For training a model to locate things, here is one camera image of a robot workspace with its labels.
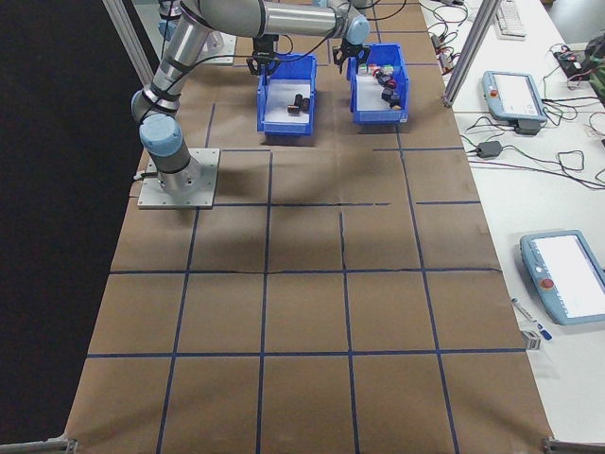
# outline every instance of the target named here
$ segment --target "keyboard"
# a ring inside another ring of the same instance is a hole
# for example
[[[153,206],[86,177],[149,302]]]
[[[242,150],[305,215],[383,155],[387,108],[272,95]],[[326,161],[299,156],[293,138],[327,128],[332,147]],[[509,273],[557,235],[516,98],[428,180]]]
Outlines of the keyboard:
[[[524,41],[527,32],[517,9],[516,0],[502,0],[495,12],[495,29],[502,40]]]

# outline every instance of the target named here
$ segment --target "floor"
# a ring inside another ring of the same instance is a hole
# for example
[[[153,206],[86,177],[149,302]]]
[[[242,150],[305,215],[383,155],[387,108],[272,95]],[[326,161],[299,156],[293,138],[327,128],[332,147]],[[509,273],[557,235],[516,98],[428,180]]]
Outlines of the floor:
[[[221,148],[216,206],[139,210],[132,188],[67,427],[82,453],[542,452],[420,6],[371,41],[405,43],[405,124],[352,123],[337,42],[316,52],[310,137],[255,132],[241,59],[191,75],[178,118],[190,147]]]
[[[605,29],[605,0],[555,0],[544,7],[568,44],[588,43]]]

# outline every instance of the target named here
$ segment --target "blue bin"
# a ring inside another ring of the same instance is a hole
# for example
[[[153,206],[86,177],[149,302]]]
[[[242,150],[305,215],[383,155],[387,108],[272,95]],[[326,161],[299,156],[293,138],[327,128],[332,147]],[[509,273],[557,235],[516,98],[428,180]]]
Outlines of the blue bin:
[[[261,76],[256,93],[257,130],[269,135],[311,135],[315,120],[315,77],[317,59],[303,54],[290,54],[270,77]],[[299,80],[303,90],[297,90]],[[298,93],[310,100],[309,112],[288,115],[287,105]]]
[[[377,64],[379,66],[390,65],[393,67],[393,78],[397,81],[397,93],[401,97],[401,110],[394,111],[389,104],[378,97],[378,101],[384,103],[384,110],[360,110],[359,92],[360,83],[355,71],[354,59],[349,62],[347,79],[351,81],[351,112],[353,121],[358,124],[388,124],[407,122],[409,77],[407,76],[406,62],[399,44],[368,44],[370,56],[367,65]]]

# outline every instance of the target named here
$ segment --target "dark background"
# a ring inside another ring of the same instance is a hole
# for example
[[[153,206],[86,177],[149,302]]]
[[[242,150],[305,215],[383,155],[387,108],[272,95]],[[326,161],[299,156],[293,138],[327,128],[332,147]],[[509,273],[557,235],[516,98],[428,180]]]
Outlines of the dark background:
[[[147,35],[130,0],[143,45]],[[142,146],[100,0],[0,2],[0,444],[63,433]]]

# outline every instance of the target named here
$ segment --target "red button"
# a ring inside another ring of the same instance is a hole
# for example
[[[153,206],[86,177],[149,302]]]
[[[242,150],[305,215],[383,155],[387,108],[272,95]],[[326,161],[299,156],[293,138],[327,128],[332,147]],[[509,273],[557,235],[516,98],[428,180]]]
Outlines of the red button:
[[[540,287],[550,290],[551,288],[555,287],[555,283],[552,282],[552,279],[543,279],[540,281]]]

